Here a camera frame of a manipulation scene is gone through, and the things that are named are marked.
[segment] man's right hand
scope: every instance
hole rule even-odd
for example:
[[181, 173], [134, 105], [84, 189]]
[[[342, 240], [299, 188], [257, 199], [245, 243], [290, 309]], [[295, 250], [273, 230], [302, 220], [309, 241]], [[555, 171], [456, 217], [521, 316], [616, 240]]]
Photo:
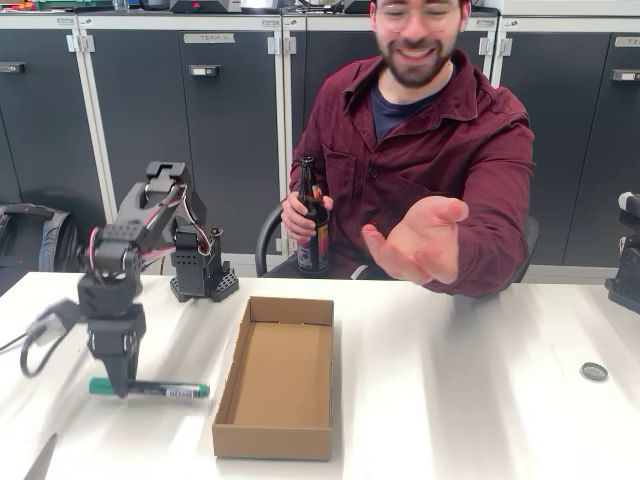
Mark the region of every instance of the man's right hand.
[[[324, 208], [331, 211], [333, 200], [322, 197]], [[307, 209], [298, 200], [298, 192], [291, 192], [282, 202], [282, 224], [289, 236], [298, 242], [308, 242], [316, 234], [315, 224], [304, 217]]]

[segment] cabinet door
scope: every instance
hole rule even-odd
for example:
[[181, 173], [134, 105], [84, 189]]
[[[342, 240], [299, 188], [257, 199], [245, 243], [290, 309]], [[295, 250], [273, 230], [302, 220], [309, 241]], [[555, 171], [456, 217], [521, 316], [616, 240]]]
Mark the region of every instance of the cabinet door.
[[618, 222], [618, 197], [640, 193], [640, 82], [614, 81], [612, 74], [614, 69], [640, 71], [640, 49], [616, 47], [622, 36], [640, 37], [611, 38], [566, 265], [617, 267], [620, 237], [632, 233]]
[[[234, 43], [180, 44], [195, 185], [208, 224], [225, 231], [224, 253], [254, 253], [280, 200], [271, 36], [235, 32]], [[218, 74], [192, 76], [190, 65], [216, 65]]]
[[153, 160], [193, 170], [180, 62], [180, 33], [91, 30], [91, 54], [118, 206]]
[[0, 111], [25, 202], [73, 213], [85, 229], [102, 225], [98, 183], [78, 62], [69, 30], [0, 30]]
[[535, 134], [530, 213], [534, 264], [562, 265], [609, 34], [514, 33], [500, 84], [524, 104]]
[[[291, 32], [291, 35], [296, 38], [297, 50], [291, 55], [291, 138], [295, 146], [325, 78], [340, 67], [378, 55], [379, 51], [375, 35], [368, 31], [308, 31], [306, 34]], [[484, 56], [478, 53], [480, 39], [486, 36], [486, 32], [458, 35], [457, 46], [480, 70], [484, 67]]]
[[21, 201], [16, 170], [13, 166], [11, 150], [9, 150], [2, 112], [0, 112], [0, 205], [3, 203], [19, 203]]

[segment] bottle label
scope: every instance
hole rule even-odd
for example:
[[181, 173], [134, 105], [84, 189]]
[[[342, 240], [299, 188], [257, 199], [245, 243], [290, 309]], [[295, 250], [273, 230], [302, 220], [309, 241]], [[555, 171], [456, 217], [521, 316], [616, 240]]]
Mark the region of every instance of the bottle label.
[[311, 242], [298, 242], [298, 265], [305, 270], [311, 270], [313, 262], [311, 261]]
[[318, 267], [320, 270], [329, 268], [329, 223], [318, 227]]
[[329, 223], [316, 228], [316, 236], [306, 243], [298, 243], [298, 266], [317, 273], [329, 268]]
[[311, 188], [313, 190], [313, 198], [315, 198], [316, 200], [322, 199], [322, 192], [320, 191], [320, 187], [318, 187], [317, 185], [314, 185]]

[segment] glasses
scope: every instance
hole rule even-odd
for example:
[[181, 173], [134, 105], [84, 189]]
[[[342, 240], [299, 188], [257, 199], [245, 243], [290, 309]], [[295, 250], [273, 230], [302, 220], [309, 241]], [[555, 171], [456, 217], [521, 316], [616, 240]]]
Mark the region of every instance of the glasses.
[[400, 33], [407, 27], [411, 12], [417, 10], [422, 24], [432, 32], [442, 32], [446, 27], [446, 21], [453, 9], [449, 5], [424, 5], [420, 8], [411, 8], [408, 5], [397, 3], [388, 4], [381, 9], [385, 25], [395, 33]]

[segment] man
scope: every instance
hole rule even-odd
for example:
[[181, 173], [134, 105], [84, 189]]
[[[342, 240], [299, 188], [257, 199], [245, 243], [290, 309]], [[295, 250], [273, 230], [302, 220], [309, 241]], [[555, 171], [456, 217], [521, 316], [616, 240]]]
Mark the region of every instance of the man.
[[[467, 0], [377, 2], [370, 17], [381, 57], [322, 85], [294, 152], [284, 226], [298, 242], [314, 234], [296, 193], [296, 160], [308, 155], [332, 211], [331, 277], [499, 291], [527, 255], [533, 134], [525, 109], [454, 48]], [[292, 259], [273, 276], [293, 267]]]

